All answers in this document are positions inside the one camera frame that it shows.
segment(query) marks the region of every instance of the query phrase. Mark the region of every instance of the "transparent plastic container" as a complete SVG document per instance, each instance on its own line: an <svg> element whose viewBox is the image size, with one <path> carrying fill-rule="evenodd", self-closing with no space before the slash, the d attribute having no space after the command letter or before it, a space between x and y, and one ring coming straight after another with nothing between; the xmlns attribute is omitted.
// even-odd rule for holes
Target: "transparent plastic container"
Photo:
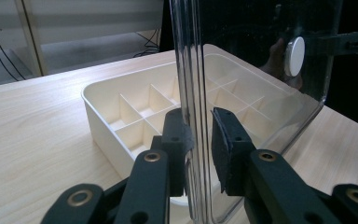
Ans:
<svg viewBox="0 0 358 224"><path fill-rule="evenodd" d="M196 223L226 223L243 209L220 192L211 110L233 112L256 148L284 153L324 105L333 56L322 40L337 33L340 9L340 0L171 0Z"/></svg>

